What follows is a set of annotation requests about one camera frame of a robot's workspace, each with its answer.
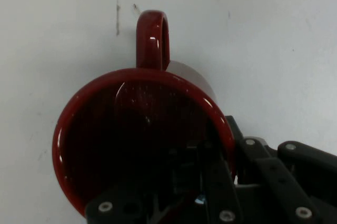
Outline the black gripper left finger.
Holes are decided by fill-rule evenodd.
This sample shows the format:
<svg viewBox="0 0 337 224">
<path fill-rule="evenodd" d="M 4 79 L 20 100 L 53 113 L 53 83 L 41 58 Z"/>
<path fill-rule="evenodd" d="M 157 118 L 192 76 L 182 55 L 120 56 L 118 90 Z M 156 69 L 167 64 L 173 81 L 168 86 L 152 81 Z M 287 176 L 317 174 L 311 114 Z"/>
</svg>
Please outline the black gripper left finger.
<svg viewBox="0 0 337 224">
<path fill-rule="evenodd" d="M 87 223 L 240 223 L 242 211 L 218 144 L 171 149 L 138 163 L 85 208 Z"/>
</svg>

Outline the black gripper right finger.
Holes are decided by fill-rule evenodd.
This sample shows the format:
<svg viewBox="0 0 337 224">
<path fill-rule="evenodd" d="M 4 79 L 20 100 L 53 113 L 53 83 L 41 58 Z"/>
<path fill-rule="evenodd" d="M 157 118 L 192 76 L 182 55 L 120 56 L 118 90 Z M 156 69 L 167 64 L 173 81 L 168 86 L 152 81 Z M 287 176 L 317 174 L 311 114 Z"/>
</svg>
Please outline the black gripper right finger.
<svg viewBox="0 0 337 224">
<path fill-rule="evenodd" d="M 335 155 L 298 141 L 272 149 L 226 119 L 236 143 L 241 223 L 336 223 Z"/>
</svg>

